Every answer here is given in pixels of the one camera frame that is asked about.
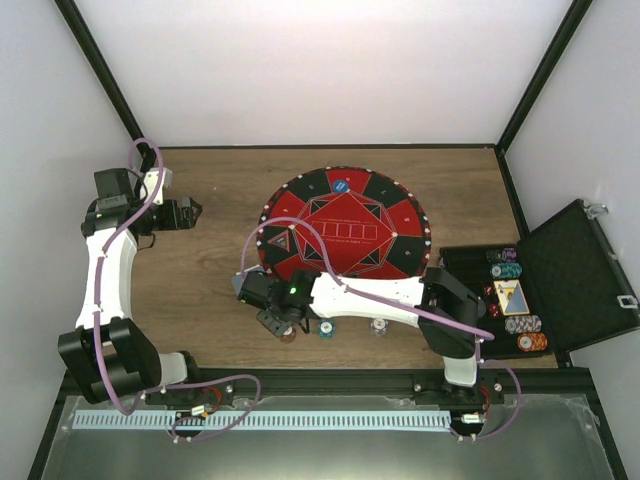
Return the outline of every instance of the open case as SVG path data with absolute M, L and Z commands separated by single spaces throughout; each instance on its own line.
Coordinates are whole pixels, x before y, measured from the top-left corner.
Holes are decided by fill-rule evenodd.
M 553 352 L 560 366 L 570 366 L 569 352 L 630 332 L 640 326 L 638 300 L 617 256 L 598 223 L 602 206 L 575 200 L 516 245 L 443 248 L 444 267 L 489 303 L 497 303 L 486 287 L 494 286 L 491 252 L 514 248 L 522 266 L 519 281 L 529 312 L 542 321 L 545 349 L 523 351 L 518 334 L 510 334 L 510 315 L 489 311 L 481 328 L 496 335 L 483 345 L 487 358 L 519 358 Z

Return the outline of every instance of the red and black round mat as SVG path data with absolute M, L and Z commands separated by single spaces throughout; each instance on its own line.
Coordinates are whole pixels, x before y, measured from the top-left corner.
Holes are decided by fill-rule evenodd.
M 327 167 L 285 183 L 264 207 L 259 223 L 297 217 L 324 240 L 335 271 L 348 277 L 398 279 L 421 275 L 431 251 L 422 207 L 391 178 L 364 168 Z M 320 245 L 303 226 L 274 223 L 257 236 L 269 274 L 288 280 L 295 270 L 321 270 Z

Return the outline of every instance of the silver latch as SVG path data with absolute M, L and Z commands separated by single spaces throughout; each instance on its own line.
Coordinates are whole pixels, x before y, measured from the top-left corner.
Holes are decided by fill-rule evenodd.
M 609 209 L 604 204 L 591 205 L 589 202 L 583 200 L 582 205 L 584 207 L 584 213 L 587 214 L 587 218 L 589 220 L 593 220 L 594 218 L 601 217 L 603 215 L 607 215 L 609 213 Z
M 633 295 L 618 295 L 616 297 L 618 299 L 618 304 L 622 308 L 637 310 L 638 309 L 638 299 Z

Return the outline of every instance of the case lid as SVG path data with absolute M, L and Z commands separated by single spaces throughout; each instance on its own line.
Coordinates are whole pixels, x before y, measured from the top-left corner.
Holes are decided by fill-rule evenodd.
M 518 243 L 528 295 L 551 324 L 557 351 L 640 326 L 635 294 L 595 218 L 599 213 L 576 200 Z

